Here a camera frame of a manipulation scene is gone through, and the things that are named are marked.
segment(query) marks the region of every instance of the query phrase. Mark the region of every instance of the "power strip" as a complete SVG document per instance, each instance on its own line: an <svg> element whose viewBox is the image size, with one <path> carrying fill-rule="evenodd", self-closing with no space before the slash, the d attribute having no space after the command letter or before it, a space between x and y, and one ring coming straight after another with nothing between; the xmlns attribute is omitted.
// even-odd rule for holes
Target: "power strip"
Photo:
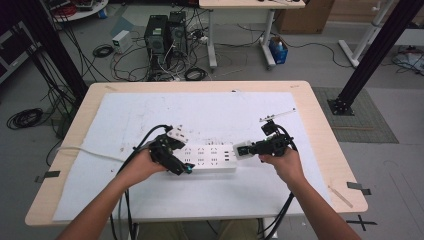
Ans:
<svg viewBox="0 0 424 240"><path fill-rule="evenodd" d="M232 145L186 145L173 154L183 163L196 165L193 172L234 172L237 168Z"/></svg>

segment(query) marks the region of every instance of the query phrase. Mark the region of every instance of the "computer tower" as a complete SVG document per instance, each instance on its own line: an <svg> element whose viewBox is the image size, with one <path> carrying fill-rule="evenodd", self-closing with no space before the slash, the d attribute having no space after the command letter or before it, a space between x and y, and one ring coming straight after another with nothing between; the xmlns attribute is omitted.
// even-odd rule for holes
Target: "computer tower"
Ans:
<svg viewBox="0 0 424 240"><path fill-rule="evenodd" d="M170 12L168 20L174 45L174 57L187 56L186 12Z"/></svg>
<svg viewBox="0 0 424 240"><path fill-rule="evenodd" d="M172 39L168 25L168 16L151 15L144 33L147 53L152 70L159 70L166 64L169 68L172 57Z"/></svg>

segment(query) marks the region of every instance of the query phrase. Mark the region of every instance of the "person's right hand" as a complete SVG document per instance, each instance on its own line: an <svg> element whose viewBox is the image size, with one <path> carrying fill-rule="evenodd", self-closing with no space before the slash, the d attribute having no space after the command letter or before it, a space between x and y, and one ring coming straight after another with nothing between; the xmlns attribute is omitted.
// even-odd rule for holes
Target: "person's right hand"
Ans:
<svg viewBox="0 0 424 240"><path fill-rule="evenodd" d="M299 153L291 148L287 148L286 152L281 157L259 155L259 159L274 165L278 176L287 183L289 189L294 187L293 185L296 183L306 181L305 175L303 174Z"/></svg>
<svg viewBox="0 0 424 240"><path fill-rule="evenodd" d="M115 177L123 183L124 188L127 189L141 181L146 180L152 174L165 171L166 168L159 163L152 161L148 149L144 149L134 156L132 161L122 169L122 171Z"/></svg>

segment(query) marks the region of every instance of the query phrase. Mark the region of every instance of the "black tape mark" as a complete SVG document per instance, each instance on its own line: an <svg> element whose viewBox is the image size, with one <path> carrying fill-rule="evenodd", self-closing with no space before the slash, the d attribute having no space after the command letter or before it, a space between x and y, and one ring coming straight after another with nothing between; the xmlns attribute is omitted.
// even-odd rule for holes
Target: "black tape mark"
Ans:
<svg viewBox="0 0 424 240"><path fill-rule="evenodd" d="M347 223L353 223L353 224L361 224L362 226L362 230L367 231L367 229L365 228L365 225L378 225L376 222L369 222L369 221L362 221L362 217L361 215L358 215L359 221L354 221L354 220L346 220Z"/></svg>
<svg viewBox="0 0 424 240"><path fill-rule="evenodd" d="M361 190L363 195L371 195L371 190L369 188L362 188L362 184L360 183L347 182L347 187L351 189Z"/></svg>
<svg viewBox="0 0 424 240"><path fill-rule="evenodd" d="M52 178L52 177L59 177L60 175L60 171L51 171L51 172L46 172L44 173L44 176L37 176L35 177L35 182L37 183L42 183L44 182L45 178Z"/></svg>

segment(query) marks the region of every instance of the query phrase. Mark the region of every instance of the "cable bundle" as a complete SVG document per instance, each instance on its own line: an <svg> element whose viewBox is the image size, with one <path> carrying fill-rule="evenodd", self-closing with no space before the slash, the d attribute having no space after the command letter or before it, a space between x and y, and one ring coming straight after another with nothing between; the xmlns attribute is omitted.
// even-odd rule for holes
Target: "cable bundle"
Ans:
<svg viewBox="0 0 424 240"><path fill-rule="evenodd" d="M7 120L7 127L9 129L17 130L21 128L35 127L43 116L41 108L34 108L18 112Z"/></svg>

